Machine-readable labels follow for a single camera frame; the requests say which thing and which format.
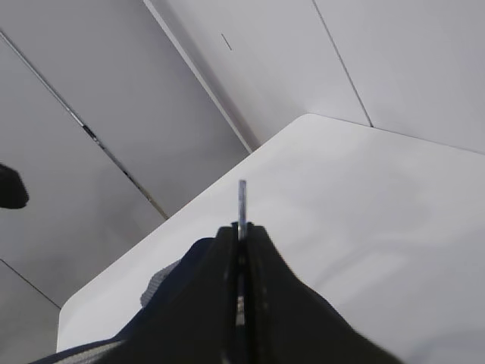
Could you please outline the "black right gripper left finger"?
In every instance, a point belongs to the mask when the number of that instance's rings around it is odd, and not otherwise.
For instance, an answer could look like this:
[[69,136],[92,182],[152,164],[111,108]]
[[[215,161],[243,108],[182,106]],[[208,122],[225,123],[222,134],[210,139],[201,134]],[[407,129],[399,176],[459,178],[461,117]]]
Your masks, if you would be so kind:
[[237,233],[196,241],[150,301],[120,331],[111,363],[228,363]]

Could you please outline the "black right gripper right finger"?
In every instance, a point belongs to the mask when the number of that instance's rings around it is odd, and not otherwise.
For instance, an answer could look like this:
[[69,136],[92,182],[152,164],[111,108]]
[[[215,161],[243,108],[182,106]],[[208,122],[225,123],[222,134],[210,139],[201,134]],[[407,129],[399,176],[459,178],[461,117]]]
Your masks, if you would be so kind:
[[246,324],[252,363],[398,363],[300,281],[264,227],[247,226]]

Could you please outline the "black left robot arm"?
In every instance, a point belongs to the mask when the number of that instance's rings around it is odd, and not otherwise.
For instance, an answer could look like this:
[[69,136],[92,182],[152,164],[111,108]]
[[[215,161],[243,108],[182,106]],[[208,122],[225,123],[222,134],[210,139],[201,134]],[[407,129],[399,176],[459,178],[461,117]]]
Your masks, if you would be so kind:
[[22,209],[30,197],[20,174],[7,165],[0,165],[0,206],[2,209]]

